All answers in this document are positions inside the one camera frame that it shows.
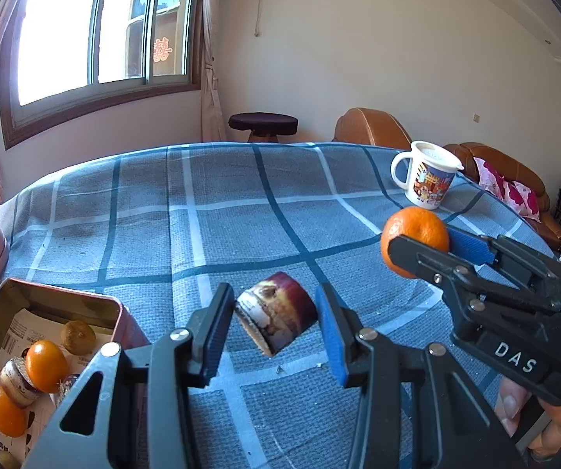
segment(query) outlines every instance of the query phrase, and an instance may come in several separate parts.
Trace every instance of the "wall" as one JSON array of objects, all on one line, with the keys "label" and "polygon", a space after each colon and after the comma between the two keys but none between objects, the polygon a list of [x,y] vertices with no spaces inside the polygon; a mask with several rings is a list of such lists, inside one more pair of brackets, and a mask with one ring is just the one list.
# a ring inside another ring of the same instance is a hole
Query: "wall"
[{"label": "wall", "polygon": [[[293,140],[331,140],[354,106],[391,112],[414,139],[478,140],[561,182],[561,69],[486,0],[223,0],[225,116],[291,114]],[[474,113],[481,117],[472,121]],[[246,132],[229,130],[233,139]]]},{"label": "wall", "polygon": [[110,107],[57,125],[5,151],[7,200],[42,176],[100,157],[200,140],[200,92],[172,93]]}]

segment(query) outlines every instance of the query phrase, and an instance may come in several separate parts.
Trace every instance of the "white mug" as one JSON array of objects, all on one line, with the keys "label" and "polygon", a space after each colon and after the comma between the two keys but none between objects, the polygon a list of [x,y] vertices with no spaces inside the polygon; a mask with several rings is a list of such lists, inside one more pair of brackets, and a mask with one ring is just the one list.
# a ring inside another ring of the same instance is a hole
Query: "white mug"
[{"label": "white mug", "polygon": [[[403,159],[411,159],[406,182],[395,176],[395,168]],[[391,163],[391,178],[409,201],[428,210],[437,209],[457,171],[463,170],[461,161],[441,146],[425,141],[413,141],[410,152],[398,153]]]}]

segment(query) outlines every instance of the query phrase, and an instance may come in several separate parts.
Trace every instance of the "bed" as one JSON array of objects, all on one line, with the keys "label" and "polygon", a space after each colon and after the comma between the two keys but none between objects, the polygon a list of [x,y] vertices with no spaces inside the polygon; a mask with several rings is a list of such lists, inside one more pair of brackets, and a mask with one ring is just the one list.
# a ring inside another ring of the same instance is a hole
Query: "bed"
[{"label": "bed", "polygon": [[[382,261],[379,233],[409,205],[389,174],[396,153],[213,143],[64,169],[0,207],[11,245],[4,277],[118,297],[151,341],[184,325],[220,282],[239,294],[282,270],[313,294],[329,281],[365,326],[396,343],[446,344],[493,403],[499,375],[452,346],[439,290]],[[436,213],[551,255],[523,219],[460,174]],[[400,466],[409,468],[410,400],[402,402]],[[345,467],[357,390],[336,385],[317,325],[269,360],[234,319],[219,375],[191,403],[204,468]]]}]

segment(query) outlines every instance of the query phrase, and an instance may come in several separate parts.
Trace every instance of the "orange fruit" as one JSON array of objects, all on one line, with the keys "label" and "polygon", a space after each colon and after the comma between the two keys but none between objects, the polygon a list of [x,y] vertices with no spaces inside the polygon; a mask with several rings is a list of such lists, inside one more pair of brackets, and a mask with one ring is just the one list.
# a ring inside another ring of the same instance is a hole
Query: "orange fruit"
[{"label": "orange fruit", "polygon": [[389,242],[396,236],[405,235],[416,239],[428,247],[442,252],[450,250],[450,238],[447,227],[432,211],[419,206],[410,206],[394,213],[382,230],[381,253],[385,264],[391,271],[405,278],[417,278],[391,262],[389,257]]},{"label": "orange fruit", "polygon": [[38,340],[25,356],[29,379],[44,393],[57,393],[59,383],[70,373],[66,357],[50,340]]},{"label": "orange fruit", "polygon": [[0,387],[0,431],[9,437],[20,437],[26,429],[25,412],[14,404]]}]

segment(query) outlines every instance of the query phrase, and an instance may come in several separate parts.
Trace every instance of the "leather sofa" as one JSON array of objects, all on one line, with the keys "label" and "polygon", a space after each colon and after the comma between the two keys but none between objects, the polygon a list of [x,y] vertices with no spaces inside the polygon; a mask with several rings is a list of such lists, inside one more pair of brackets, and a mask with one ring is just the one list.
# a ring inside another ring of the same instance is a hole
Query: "leather sofa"
[{"label": "leather sofa", "polygon": [[335,141],[411,149],[411,138],[391,114],[376,109],[354,107],[337,121]]},{"label": "leather sofa", "polygon": [[547,242],[552,250],[561,251],[561,226],[549,213],[550,198],[545,192],[543,181],[537,174],[506,153],[479,142],[448,144],[445,149],[454,153],[461,160],[465,167],[463,173],[476,183],[479,182],[479,174],[473,160],[474,157],[487,161],[508,181],[518,181],[534,191],[539,201],[541,223],[528,219],[526,219],[526,222]]}]

